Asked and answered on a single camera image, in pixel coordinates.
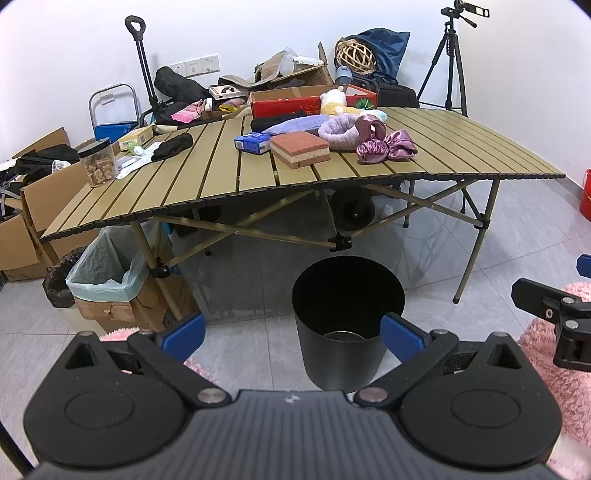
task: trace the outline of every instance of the white wall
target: white wall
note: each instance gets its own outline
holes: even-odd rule
[[[0,125],[0,163],[5,159],[12,157],[9,152],[10,150],[6,146],[6,140],[4,140],[4,134],[2,133],[2,125]]]
[[[439,11],[445,4],[375,0],[367,10],[358,0],[229,0],[222,5],[236,9],[213,16],[214,3],[14,0],[0,13],[0,125],[7,149],[16,152],[62,125],[72,144],[91,137],[88,98],[114,83],[131,83],[142,109],[148,108],[135,44],[124,26],[130,14],[146,21],[144,44],[152,76],[159,66],[218,54],[220,73],[194,77],[203,85],[216,83],[221,74],[250,78],[257,63],[285,46],[316,56],[322,41],[331,61],[342,36],[373,27],[408,30],[399,80],[418,89],[443,33]],[[442,100],[445,78],[442,65],[426,101]],[[120,107],[112,105],[99,106],[99,122],[121,119],[113,115]],[[126,109],[132,112],[129,105]]]
[[[591,168],[591,21],[571,0],[480,0],[460,46],[468,115],[581,184]]]

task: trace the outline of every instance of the folding table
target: folding table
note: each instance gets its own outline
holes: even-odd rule
[[[418,148],[412,161],[386,161],[360,165],[354,153],[332,153],[329,161],[291,170],[273,155],[252,155],[235,149],[233,140],[250,131],[251,118],[235,118],[199,125],[188,130],[194,139],[192,148],[175,157],[146,165],[122,180],[91,189],[85,186],[45,231],[42,242],[73,235],[106,225],[131,224],[152,274],[173,313],[178,308],[161,281],[168,268],[200,252],[228,235],[246,235],[301,245],[316,245],[331,251],[350,248],[355,238],[405,217],[424,207],[471,223],[479,230],[472,254],[460,285],[453,298],[458,303],[478,257],[486,230],[489,228],[499,183],[505,179],[559,179],[565,175],[524,147],[458,113],[431,109],[384,108],[389,129],[404,128]],[[181,131],[156,137],[166,140]],[[414,195],[419,179],[456,183],[426,199]],[[409,180],[408,193],[397,187]],[[481,213],[466,190],[479,180],[492,180],[484,212]],[[407,201],[406,208],[371,223],[361,230],[341,234],[335,228],[325,189],[362,186],[373,192]],[[279,201],[255,212],[235,225],[188,219],[179,212],[204,205],[223,204],[231,197],[282,190]],[[329,213],[333,236],[329,239],[309,239],[253,229],[251,224],[280,210],[302,197],[320,191]],[[473,216],[436,203],[462,191]],[[146,240],[139,221],[151,218],[157,222],[187,225],[219,232],[200,242],[189,252],[173,258],[166,265],[158,259]]]

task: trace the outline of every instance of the red cardboard box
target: red cardboard box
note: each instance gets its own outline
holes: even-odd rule
[[[314,85],[252,92],[252,116],[260,118],[282,113],[295,113],[298,110],[303,110],[309,115],[318,115],[320,113],[320,95],[334,88],[337,87],[335,85]],[[355,102],[360,98],[369,98],[374,105],[378,104],[377,95],[361,87],[349,85],[345,90],[345,95],[347,106],[355,105]]]

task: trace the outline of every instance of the blue box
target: blue box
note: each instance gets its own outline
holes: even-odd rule
[[[271,149],[271,136],[255,132],[241,135],[234,139],[234,146],[237,150],[263,155]]]
[[[118,139],[131,132],[138,126],[137,122],[117,122],[115,124],[102,124],[95,127],[95,138],[108,138],[111,143],[116,143]]]

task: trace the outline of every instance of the pink satin fabric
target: pink satin fabric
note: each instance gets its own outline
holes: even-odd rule
[[[355,128],[362,142],[357,147],[357,158],[361,164],[407,160],[417,154],[417,147],[406,130],[396,130],[386,135],[386,126],[373,115],[360,116]]]

